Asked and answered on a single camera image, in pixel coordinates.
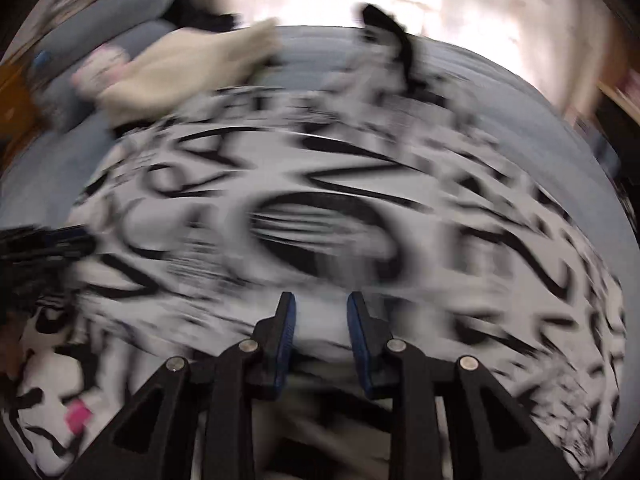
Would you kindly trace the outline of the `black white graffiti print garment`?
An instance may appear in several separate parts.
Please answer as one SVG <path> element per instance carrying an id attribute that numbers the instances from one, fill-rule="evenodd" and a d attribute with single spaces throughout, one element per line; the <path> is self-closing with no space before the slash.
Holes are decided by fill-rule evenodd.
<path id="1" fill-rule="evenodd" d="M 625 349 L 620 282 L 566 211 L 456 102 L 413 100 L 367 49 L 317 92 L 204 93 L 131 129 L 68 220 L 98 247 L 4 415 L 28 468 L 61 477 L 177 353 L 245 336 L 284 290 L 295 343 L 323 379 L 348 358 L 361 289 L 434 358 L 473 353 L 580 478 L 611 459 Z"/>

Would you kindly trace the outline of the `blue bed sheet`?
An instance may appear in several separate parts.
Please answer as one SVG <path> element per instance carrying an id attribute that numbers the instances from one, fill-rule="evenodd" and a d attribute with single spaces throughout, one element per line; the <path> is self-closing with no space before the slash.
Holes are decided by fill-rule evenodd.
<path id="1" fill-rule="evenodd" d="M 356 32 L 349 28 L 283 27 L 280 36 L 283 63 L 260 83 L 290 90 L 319 88 L 356 48 Z M 469 50 L 434 40 L 421 40 L 420 47 L 430 70 L 470 82 L 480 128 L 560 202 L 608 264 L 618 273 L 637 274 L 638 243 L 612 183 L 588 143 L 550 103 L 522 78 Z M 63 223 L 112 144 L 98 112 L 69 132 L 43 133 L 2 177 L 2 226 Z"/>

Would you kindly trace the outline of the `wooden headboard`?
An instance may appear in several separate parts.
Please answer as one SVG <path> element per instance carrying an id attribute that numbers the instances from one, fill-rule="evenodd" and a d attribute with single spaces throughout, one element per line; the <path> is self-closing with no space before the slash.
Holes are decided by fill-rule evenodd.
<path id="1" fill-rule="evenodd" d="M 1 64 L 1 172 L 9 169 L 44 126 L 29 87 L 27 61 L 26 55 L 14 56 Z"/>

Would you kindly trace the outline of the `pink white plush cat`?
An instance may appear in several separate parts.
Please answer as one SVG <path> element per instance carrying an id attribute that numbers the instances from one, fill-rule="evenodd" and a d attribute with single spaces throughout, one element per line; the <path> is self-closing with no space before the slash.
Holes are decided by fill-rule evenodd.
<path id="1" fill-rule="evenodd" d="M 94 100 L 122 76 L 130 62 L 128 52 L 117 44 L 94 49 L 73 73 L 70 82 L 81 99 Z"/>

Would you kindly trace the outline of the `folded cream fleece garment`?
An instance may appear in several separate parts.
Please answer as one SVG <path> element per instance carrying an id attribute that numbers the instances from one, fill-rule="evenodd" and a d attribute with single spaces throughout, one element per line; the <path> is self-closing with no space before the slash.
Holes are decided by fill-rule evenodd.
<path id="1" fill-rule="evenodd" d="M 280 50 L 274 18 L 232 32 L 180 28 L 130 61 L 96 104 L 114 127 L 165 116 L 202 92 L 235 87 Z"/>

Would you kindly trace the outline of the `black fuzzy garment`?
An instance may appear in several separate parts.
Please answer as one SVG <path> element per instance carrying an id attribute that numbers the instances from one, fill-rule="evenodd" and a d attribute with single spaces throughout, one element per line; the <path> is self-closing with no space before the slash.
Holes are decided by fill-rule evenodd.
<path id="1" fill-rule="evenodd" d="M 172 0 L 160 18 L 177 28 L 194 28 L 204 32 L 231 32 L 236 25 L 233 14 L 213 14 L 194 6 L 191 0 Z"/>

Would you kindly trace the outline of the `wooden shelf unit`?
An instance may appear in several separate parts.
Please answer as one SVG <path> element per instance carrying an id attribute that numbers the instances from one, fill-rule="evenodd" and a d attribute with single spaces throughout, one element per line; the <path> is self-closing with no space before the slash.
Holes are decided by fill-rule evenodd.
<path id="1" fill-rule="evenodd" d="M 606 61 L 597 88 L 633 122 L 639 123 L 639 72 L 634 66 L 622 58 Z"/>

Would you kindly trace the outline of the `floral white curtain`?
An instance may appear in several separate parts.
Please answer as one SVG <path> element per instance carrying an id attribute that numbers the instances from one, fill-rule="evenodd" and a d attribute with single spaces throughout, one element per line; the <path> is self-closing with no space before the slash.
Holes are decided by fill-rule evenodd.
<path id="1" fill-rule="evenodd" d="M 614 38 L 602 0 L 195 0 L 242 23 L 352 26 L 361 3 L 390 14 L 410 34 L 488 58 L 538 89 L 562 112 L 583 113 Z"/>

